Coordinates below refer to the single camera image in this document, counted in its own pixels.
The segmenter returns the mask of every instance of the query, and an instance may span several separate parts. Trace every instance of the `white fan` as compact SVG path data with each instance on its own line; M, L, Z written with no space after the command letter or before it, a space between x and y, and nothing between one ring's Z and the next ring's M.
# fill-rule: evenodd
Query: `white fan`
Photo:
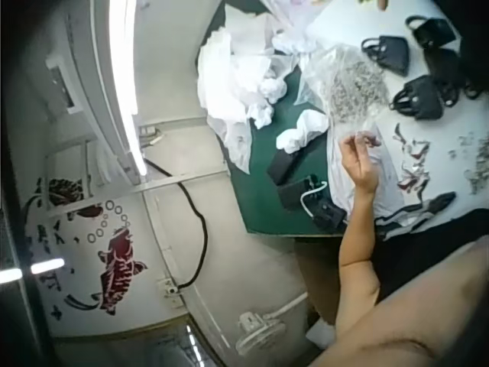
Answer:
M236 350L240 356L246 356L251 350L266 349L285 334L287 327L285 323L277 318L294 308L297 304L307 298L307 293L301 294L273 313L267 313L262 317L257 313L245 312L239 317L239 325L246 333L236 343Z

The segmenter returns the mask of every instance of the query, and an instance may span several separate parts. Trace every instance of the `green work mat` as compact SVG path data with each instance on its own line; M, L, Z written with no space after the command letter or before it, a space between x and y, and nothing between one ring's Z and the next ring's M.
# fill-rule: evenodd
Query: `green work mat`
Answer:
M259 0L228 0L228 4L246 12L260 14L267 9ZM225 22L225 2L221 2L202 40L202 45L210 34ZM240 171L229 160L227 150L221 145L231 172L232 186L238 200L241 216L248 232L266 235L314 236L341 235L337 229L319 229L302 209L288 211L280 203L277 186L267 174L268 166L277 149L277 136L288 128L295 128L297 119L304 109L316 109L310 104L294 106L300 83L300 69L296 69L287 78L287 94L274 105L274 118L269 126L257 130L251 124L253 142L251 145L250 174ZM288 183L301 180L315 174L319 180L327 180L326 139L322 135L304 148L303 159L288 179Z

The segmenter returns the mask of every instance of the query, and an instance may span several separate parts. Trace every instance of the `fish decal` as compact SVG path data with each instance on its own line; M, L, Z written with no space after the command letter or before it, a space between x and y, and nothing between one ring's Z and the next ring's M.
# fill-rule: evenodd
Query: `fish decal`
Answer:
M128 292L132 278L147 269L147 266L133 259L131 234L126 227L116 230L108 244L108 251L99 251L98 255L105 264L105 271L100 275L102 292L92 294L92 299L97 303L85 304L71 294L64 301L78 310L94 310L98 307L113 316L115 306Z
M28 200L25 204L24 209L22 210L24 214L24 222L27 222L28 219L28 211L31 204L37 200L37 206L40 206L42 202L41 198L41 185L42 179L39 178L37 180L37 189L34 192L34 195ZM82 181L78 180L77 182L66 180L64 178L54 178L49 181L49 185L47 188L48 197L51 204L54 206L67 205L71 203L75 203L76 201L83 200L83 187ZM86 208L77 210L76 212L68 213L68 220L73 220L73 217L76 215L82 216L83 218L95 218L103 213L103 208L100 205L91 205Z

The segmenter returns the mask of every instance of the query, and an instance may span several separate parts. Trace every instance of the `pliers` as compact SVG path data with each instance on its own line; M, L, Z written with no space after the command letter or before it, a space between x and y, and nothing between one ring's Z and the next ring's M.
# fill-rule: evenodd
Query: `pliers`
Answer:
M396 235L411 233L449 206L456 197L457 194L453 191L442 193L424 203L408 205L389 216L378 217L374 221L376 233L384 241ZM398 223L401 219L413 217L415 219L406 226Z

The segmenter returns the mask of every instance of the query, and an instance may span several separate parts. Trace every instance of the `forearm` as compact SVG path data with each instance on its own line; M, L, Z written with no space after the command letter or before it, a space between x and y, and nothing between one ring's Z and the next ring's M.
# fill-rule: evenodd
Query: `forearm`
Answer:
M355 191L350 222L339 250L339 266L370 260L374 245L374 195Z

